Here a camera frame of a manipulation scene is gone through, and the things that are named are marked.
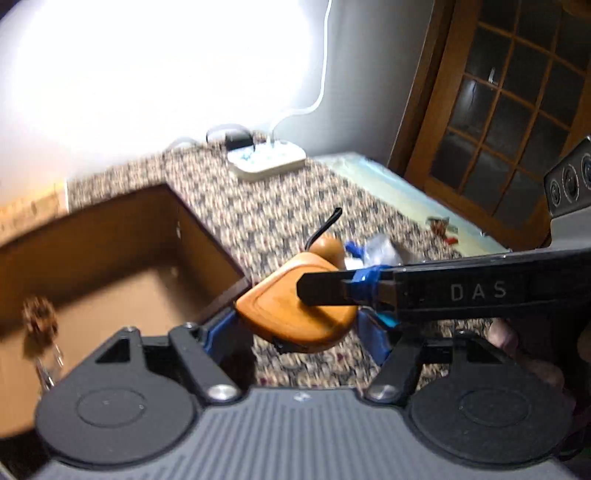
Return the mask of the orange tape measure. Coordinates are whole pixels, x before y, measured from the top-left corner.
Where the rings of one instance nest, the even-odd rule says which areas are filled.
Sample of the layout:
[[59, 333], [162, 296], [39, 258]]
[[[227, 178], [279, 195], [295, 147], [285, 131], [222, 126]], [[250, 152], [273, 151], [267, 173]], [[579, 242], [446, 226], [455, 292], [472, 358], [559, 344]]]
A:
[[260, 338], [287, 352], [315, 353], [338, 344], [353, 328], [355, 306], [308, 306], [297, 297], [305, 273], [335, 272], [322, 257], [304, 252], [242, 295], [235, 308]]

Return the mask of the wooden gourd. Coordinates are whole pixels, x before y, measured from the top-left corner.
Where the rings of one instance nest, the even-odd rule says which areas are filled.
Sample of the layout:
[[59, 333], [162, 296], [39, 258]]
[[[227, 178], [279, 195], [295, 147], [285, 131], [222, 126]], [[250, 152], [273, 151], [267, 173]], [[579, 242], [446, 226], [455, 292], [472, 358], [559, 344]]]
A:
[[345, 270], [345, 247], [339, 238], [329, 234], [329, 229], [342, 216], [342, 207], [335, 208], [332, 215], [329, 216], [322, 226], [308, 238], [304, 244], [304, 250], [314, 253], [327, 260], [339, 270]]

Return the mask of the white plastic bag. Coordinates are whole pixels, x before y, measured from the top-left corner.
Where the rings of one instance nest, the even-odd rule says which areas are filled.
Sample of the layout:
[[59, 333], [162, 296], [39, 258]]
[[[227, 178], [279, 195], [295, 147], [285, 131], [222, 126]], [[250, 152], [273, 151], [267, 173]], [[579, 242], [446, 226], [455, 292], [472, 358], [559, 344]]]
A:
[[391, 238], [384, 233], [375, 235], [363, 245], [346, 241], [345, 250], [345, 266], [348, 270], [380, 265], [397, 267], [404, 264], [401, 253], [394, 248]]

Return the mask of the brown cardboard box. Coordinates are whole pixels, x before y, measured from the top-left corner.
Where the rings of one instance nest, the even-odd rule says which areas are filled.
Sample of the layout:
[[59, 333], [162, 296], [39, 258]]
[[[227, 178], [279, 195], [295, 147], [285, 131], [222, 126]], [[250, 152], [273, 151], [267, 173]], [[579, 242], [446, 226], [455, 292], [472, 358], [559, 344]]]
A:
[[249, 276], [167, 185], [85, 207], [1, 249], [1, 434], [33, 424], [41, 384], [22, 320], [32, 298], [56, 313], [54, 346], [72, 370], [122, 328], [146, 336], [204, 323], [249, 289]]

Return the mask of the white power strip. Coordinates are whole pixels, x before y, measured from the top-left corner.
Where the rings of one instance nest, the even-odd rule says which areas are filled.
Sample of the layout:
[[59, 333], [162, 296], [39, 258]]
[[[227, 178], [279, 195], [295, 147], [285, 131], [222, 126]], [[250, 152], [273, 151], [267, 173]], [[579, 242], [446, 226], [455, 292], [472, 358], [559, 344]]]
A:
[[226, 158], [236, 177], [252, 182], [300, 169], [307, 154], [293, 142], [274, 140], [232, 150]]

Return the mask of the brown pine cone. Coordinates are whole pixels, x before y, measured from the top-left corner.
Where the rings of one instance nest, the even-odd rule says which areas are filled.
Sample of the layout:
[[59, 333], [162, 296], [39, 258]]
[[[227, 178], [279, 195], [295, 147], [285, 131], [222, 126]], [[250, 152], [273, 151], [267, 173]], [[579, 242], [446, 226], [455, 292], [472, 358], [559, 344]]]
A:
[[53, 304], [45, 297], [30, 297], [22, 306], [22, 321], [27, 334], [40, 342], [53, 341], [58, 332], [58, 320]]

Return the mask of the black power adapter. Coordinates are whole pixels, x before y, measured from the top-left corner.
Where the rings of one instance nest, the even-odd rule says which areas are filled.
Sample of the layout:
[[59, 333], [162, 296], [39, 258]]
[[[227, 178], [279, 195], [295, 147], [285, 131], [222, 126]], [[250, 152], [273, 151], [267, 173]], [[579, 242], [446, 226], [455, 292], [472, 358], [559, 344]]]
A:
[[235, 151], [238, 149], [249, 148], [254, 145], [252, 133], [243, 130], [228, 131], [224, 135], [226, 151]]

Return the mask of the wooden glass door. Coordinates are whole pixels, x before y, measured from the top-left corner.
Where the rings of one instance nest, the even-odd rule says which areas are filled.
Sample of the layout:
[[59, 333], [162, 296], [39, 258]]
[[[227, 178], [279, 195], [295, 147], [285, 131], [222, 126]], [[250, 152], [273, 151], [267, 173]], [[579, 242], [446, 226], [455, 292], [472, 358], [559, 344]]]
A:
[[544, 175], [590, 131], [586, 1], [438, 1], [390, 166], [514, 250], [544, 244]]

